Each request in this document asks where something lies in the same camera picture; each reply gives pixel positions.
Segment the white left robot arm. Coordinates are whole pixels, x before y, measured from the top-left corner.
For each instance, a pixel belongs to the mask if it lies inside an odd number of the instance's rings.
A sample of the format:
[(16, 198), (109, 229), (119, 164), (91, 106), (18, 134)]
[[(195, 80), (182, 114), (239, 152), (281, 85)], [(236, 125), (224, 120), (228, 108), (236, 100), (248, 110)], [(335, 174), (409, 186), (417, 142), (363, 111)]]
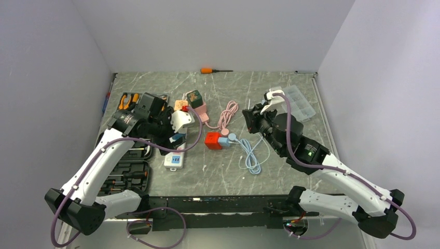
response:
[(157, 95), (143, 93), (140, 98), (134, 94), (122, 97), (86, 162), (61, 188), (51, 188), (46, 193), (45, 201), (55, 220), (88, 236), (106, 219), (124, 213), (144, 217), (150, 208), (146, 192), (129, 187), (104, 196), (102, 186), (136, 142), (156, 147), (163, 155), (175, 152), (184, 139), (173, 141), (173, 136), (194, 121), (192, 112), (175, 110)]

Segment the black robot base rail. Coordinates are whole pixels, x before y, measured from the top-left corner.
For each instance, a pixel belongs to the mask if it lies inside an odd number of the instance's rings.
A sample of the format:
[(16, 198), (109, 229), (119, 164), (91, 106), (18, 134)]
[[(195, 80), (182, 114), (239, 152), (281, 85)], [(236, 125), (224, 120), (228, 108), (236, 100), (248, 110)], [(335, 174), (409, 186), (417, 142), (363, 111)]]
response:
[(182, 228), (265, 227), (282, 229), (289, 218), (317, 212), (301, 211), (287, 195), (150, 197), (145, 214), (124, 213), (118, 219), (148, 218), (153, 231)]

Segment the light blue cube adapter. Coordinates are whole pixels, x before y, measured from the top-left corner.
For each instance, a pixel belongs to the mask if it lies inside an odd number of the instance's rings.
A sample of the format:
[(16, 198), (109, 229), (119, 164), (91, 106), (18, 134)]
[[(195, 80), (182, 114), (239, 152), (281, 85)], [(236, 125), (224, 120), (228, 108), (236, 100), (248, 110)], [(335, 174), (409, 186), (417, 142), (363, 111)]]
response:
[(230, 139), (227, 138), (227, 137), (219, 137), (219, 138), (218, 138), (218, 144), (219, 144), (221, 147), (230, 147), (230, 146), (231, 146)]

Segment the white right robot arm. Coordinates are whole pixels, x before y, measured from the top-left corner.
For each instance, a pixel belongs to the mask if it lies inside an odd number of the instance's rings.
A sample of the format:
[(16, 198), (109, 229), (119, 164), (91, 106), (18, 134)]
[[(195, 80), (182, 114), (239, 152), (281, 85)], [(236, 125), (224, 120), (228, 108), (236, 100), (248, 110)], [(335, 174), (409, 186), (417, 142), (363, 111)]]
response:
[(292, 215), (303, 212), (325, 213), (356, 224), (363, 232), (379, 239), (391, 235), (396, 227), (397, 208), (404, 193), (372, 184), (351, 171), (329, 149), (303, 135), (303, 124), (295, 117), (276, 110), (263, 111), (256, 104), (244, 109), (246, 126), (251, 134), (259, 133), (273, 150), (293, 169), (335, 185), (341, 195), (327, 195), (301, 186), (293, 186), (282, 210)]

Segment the red cube socket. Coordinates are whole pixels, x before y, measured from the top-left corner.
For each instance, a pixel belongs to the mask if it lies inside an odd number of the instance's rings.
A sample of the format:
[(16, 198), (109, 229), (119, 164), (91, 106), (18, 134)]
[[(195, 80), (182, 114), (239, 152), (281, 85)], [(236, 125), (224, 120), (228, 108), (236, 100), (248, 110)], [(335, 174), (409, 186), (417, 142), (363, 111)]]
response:
[(204, 144), (208, 149), (211, 150), (221, 150), (222, 146), (219, 143), (219, 138), (221, 138), (219, 132), (207, 132), (204, 140)]

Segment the pink power strip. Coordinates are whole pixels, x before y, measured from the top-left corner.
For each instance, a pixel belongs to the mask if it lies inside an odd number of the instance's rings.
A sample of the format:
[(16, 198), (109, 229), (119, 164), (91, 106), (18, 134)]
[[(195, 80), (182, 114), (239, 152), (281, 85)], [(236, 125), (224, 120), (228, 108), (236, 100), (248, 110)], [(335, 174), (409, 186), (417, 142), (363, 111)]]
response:
[[(183, 100), (187, 100), (186, 94), (187, 93), (183, 94)], [(198, 108), (195, 108), (194, 110), (197, 113), (197, 115), (200, 117), (202, 123), (206, 123), (209, 121), (209, 117), (207, 115), (207, 105), (204, 100), (203, 100), (203, 105)]]

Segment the dark green cube adapter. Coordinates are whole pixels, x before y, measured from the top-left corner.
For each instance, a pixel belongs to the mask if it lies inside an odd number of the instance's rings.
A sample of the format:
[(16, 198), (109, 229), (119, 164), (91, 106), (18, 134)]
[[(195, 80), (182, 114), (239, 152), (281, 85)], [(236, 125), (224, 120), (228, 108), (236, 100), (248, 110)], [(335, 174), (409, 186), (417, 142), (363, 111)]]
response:
[(186, 94), (188, 103), (192, 108), (198, 108), (203, 105), (203, 98), (198, 90), (193, 90)]

